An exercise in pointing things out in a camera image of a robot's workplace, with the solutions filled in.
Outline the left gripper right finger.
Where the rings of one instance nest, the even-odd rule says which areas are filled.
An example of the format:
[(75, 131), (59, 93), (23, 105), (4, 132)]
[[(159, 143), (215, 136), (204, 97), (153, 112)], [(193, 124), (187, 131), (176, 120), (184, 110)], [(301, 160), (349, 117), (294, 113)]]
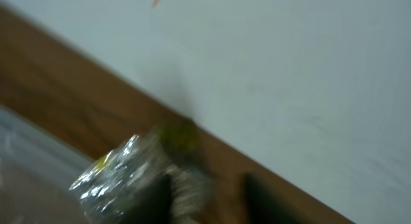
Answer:
[(255, 175), (246, 173), (243, 186), (251, 224), (301, 224)]

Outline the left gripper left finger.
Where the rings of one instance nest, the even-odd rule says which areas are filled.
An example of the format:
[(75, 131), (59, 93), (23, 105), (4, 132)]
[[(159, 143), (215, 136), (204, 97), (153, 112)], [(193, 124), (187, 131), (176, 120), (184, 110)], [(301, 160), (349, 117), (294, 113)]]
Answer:
[(120, 224), (169, 224), (173, 195), (171, 177), (161, 175), (145, 187), (136, 204), (120, 220)]

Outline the green foil snack wrapper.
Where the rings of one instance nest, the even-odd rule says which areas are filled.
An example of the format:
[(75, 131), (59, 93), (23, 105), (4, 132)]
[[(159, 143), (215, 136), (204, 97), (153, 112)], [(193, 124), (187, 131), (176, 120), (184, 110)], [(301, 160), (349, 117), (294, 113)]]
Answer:
[(171, 177), (171, 223), (192, 223), (212, 193), (192, 121), (165, 123), (131, 136), (84, 170), (69, 191), (90, 223), (120, 223), (143, 189), (161, 175)]

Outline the clear plastic bin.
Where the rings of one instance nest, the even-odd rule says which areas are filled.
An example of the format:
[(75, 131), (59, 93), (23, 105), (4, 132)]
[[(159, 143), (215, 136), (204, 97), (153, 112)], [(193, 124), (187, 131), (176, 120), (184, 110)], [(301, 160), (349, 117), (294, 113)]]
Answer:
[(1, 107), (1, 223), (87, 223), (68, 189), (91, 159)]

